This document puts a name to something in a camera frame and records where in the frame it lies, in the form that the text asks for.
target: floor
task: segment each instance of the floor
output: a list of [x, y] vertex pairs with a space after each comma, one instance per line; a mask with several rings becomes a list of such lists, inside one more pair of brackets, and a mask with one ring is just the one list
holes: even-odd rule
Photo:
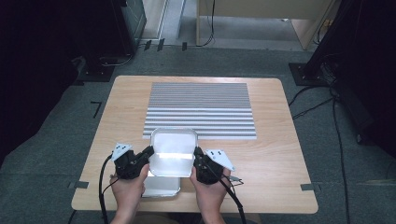
[[[165, 45], [196, 46], [196, 1], [144, 0], [148, 18], [141, 43], [148, 40]], [[210, 18], [201, 18], [201, 44], [210, 37]], [[214, 18], [214, 39], [207, 48], [269, 49], [302, 51], [302, 46], [287, 19]], [[315, 51], [312, 43], [308, 51]]]

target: striped mat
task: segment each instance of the striped mat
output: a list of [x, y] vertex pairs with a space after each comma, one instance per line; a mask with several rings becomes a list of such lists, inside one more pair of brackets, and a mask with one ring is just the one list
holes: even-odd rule
[[154, 82], [143, 138], [156, 128], [190, 128], [198, 139], [256, 139], [246, 83]]

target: human hand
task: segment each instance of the human hand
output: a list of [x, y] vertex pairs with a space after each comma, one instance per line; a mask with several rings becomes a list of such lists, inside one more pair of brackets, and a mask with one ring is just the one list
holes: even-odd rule
[[[229, 176], [231, 171], [224, 168], [223, 175]], [[230, 187], [230, 182], [226, 177], [222, 178], [223, 182]], [[212, 185], [206, 185], [199, 182], [196, 178], [196, 169], [192, 167], [190, 181], [195, 187], [198, 207], [201, 210], [205, 224], [222, 224], [225, 223], [220, 214], [220, 207], [227, 194], [224, 186], [218, 181]]]
[[116, 216], [111, 223], [131, 223], [140, 204], [142, 194], [145, 192], [144, 181], [149, 174], [149, 165], [143, 166], [140, 175], [135, 179], [110, 178], [111, 189], [117, 202]]

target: table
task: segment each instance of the table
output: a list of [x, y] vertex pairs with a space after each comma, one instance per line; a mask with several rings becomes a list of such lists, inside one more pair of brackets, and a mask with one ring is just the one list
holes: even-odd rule
[[[335, 0], [216, 0], [215, 16], [293, 19], [303, 49], [307, 49]], [[213, 0], [197, 0], [196, 44], [200, 45], [200, 17], [212, 15]]]
[[[119, 76], [108, 97], [104, 114], [80, 181], [89, 182], [86, 189], [76, 189], [72, 206], [76, 210], [100, 210], [98, 179], [102, 164], [116, 143], [131, 144], [134, 152], [149, 145], [143, 138], [150, 92], [153, 83], [246, 83], [256, 139], [200, 139], [202, 149], [223, 149], [233, 162], [232, 175], [243, 180], [235, 187], [246, 213], [313, 214], [318, 204], [313, 190], [302, 190], [311, 184], [304, 156], [291, 119], [281, 82], [275, 78], [240, 77], [143, 77]], [[105, 169], [103, 188], [114, 173], [114, 163]], [[107, 210], [116, 210], [115, 199], [105, 193]], [[144, 198], [143, 212], [199, 212], [195, 191], [188, 178], [182, 178], [181, 191], [173, 198]], [[226, 196], [222, 213], [238, 213], [231, 197]]]

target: cable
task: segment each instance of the cable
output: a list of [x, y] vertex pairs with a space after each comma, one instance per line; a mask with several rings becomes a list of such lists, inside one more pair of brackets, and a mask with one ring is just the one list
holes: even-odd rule
[[213, 5], [212, 5], [212, 22], [211, 22], [211, 34], [210, 37], [207, 39], [206, 43], [204, 43], [203, 45], [196, 45], [196, 47], [204, 47], [206, 45], [208, 45], [213, 39], [214, 39], [214, 35], [215, 35], [215, 28], [213, 25], [213, 17], [215, 15], [215, 6], [216, 6], [216, 0], [213, 0]]
[[74, 214], [75, 214], [76, 212], [77, 212], [77, 210], [74, 210], [74, 209], [73, 209], [72, 215], [70, 215], [70, 218], [69, 218], [69, 221], [67, 222], [67, 224], [72, 223], [73, 216], [74, 216]]
[[321, 86], [307, 86], [307, 87], [304, 87], [303, 89], [299, 90], [299, 91], [294, 95], [293, 99], [291, 99], [291, 101], [290, 101], [290, 103], [289, 103], [289, 106], [291, 106], [291, 105], [294, 103], [294, 101], [297, 99], [297, 96], [298, 96], [298, 95], [300, 95], [300, 94], [303, 93], [304, 91], [307, 91], [307, 90], [310, 90], [310, 89], [314, 89], [314, 88], [316, 88], [316, 87], [321, 87]]
[[335, 114], [335, 103], [336, 103], [336, 99], [333, 98], [333, 101], [332, 101], [332, 117], [334, 119], [335, 130], [337, 131], [338, 143], [339, 143], [339, 146], [340, 146], [341, 172], [342, 172], [342, 175], [343, 175], [344, 193], [345, 193], [345, 201], [346, 201], [346, 223], [349, 224], [350, 223], [349, 197], [348, 197], [348, 191], [347, 191], [347, 177], [346, 177], [345, 164], [344, 164], [344, 149], [343, 149], [343, 142], [341, 140], [340, 130], [339, 130], [338, 123], [337, 123], [337, 117], [336, 117], [336, 114]]
[[319, 45], [319, 44], [320, 44], [320, 31], [321, 31], [321, 29], [323, 28], [323, 25], [324, 25], [325, 22], [326, 22], [326, 21], [324, 21], [324, 22], [320, 25], [320, 28], [319, 28], [319, 30], [318, 30], [318, 32], [317, 32], [317, 40], [314, 40], [314, 44], [316, 44], [316, 45]]
[[294, 115], [292, 118], [293, 118], [293, 119], [297, 119], [297, 118], [299, 118], [299, 117], [301, 117], [301, 116], [304, 116], [304, 115], [305, 115], [306, 113], [308, 113], [309, 111], [314, 110], [314, 109], [320, 107], [321, 105], [326, 105], [326, 104], [329, 103], [332, 99], [333, 99], [333, 98], [330, 98], [330, 99], [328, 99], [328, 100], [325, 100], [325, 101], [323, 101], [322, 103], [320, 103], [320, 104], [318, 104], [318, 105], [315, 105], [314, 107], [311, 107], [311, 108], [309, 108], [309, 109], [307, 109], [307, 110], [305, 110], [305, 111], [303, 111], [303, 112], [298, 113], [297, 115]]
[[223, 175], [223, 177], [225, 177], [228, 180], [228, 182], [230, 182], [230, 186], [233, 189], [233, 194], [236, 196], [235, 188], [233, 187], [233, 182], [231, 182], [230, 177], [226, 175]]
[[[137, 48], [138, 49], [140, 49], [141, 47], [145, 47], [146, 46], [146, 44], [139, 44], [138, 46], [137, 46]], [[160, 46], [160, 45], [158, 45], [158, 44], [150, 44], [150, 46], [155, 46], [155, 47], [158, 47], [158, 46]], [[180, 47], [179, 45], [163, 45], [163, 47]], [[199, 48], [201, 48], [202, 46], [200, 46], [200, 45], [198, 45], [198, 46], [189, 46], [189, 48], [197, 48], [197, 49], [199, 49]]]
[[123, 62], [123, 63], [102, 63], [102, 66], [104, 67], [109, 67], [109, 66], [122, 66], [125, 65], [126, 63], [128, 63], [129, 61], [131, 61], [131, 59], [134, 57], [133, 54], [130, 54], [129, 58]]
[[357, 38], [357, 36], [358, 36], [359, 24], [361, 23], [361, 9], [363, 8], [363, 1], [364, 1], [364, 0], [361, 0], [361, 5], [360, 5], [360, 8], [359, 8], [358, 18], [356, 19], [355, 34], [354, 34], [354, 36], [353, 36], [353, 39], [352, 39], [350, 45], [348, 45], [348, 49], [343, 50], [343, 51], [341, 51], [341, 52], [331, 53], [331, 54], [324, 55], [324, 56], [323, 56], [323, 61], [326, 61], [326, 58], [327, 58], [327, 57], [330, 57], [330, 56], [345, 54], [345, 53], [347, 53], [348, 51], [350, 51], [350, 50], [353, 48], [353, 46], [355, 45], [355, 42], [356, 42], [356, 38]]
[[205, 166], [210, 170], [210, 172], [212, 172], [212, 174], [219, 180], [219, 182], [221, 183], [221, 185], [225, 188], [225, 190], [227, 191], [227, 193], [231, 196], [231, 198], [233, 199], [233, 201], [236, 203], [236, 206], [238, 207], [238, 211], [239, 211], [239, 215], [241, 216], [241, 220], [243, 224], [247, 224], [247, 220], [245, 217], [245, 213], [244, 213], [244, 206], [239, 202], [238, 198], [236, 197], [236, 195], [233, 193], [233, 191], [230, 189], [230, 187], [228, 187], [224, 181], [222, 181], [222, 176], [217, 176], [216, 173], [212, 170], [212, 168], [207, 165], [207, 163], [202, 160], [202, 162], [205, 164]]
[[106, 164], [110, 159], [111, 159], [111, 155], [108, 156], [106, 158], [105, 162], [103, 163], [102, 170], [100, 171], [100, 176], [99, 176], [99, 203], [100, 203], [100, 207], [102, 210], [103, 221], [105, 222], [105, 224], [108, 224], [108, 218], [107, 218], [107, 211], [106, 211], [106, 205], [105, 205], [105, 194], [104, 194], [105, 192], [102, 191], [102, 182], [103, 182], [103, 173], [105, 172]]

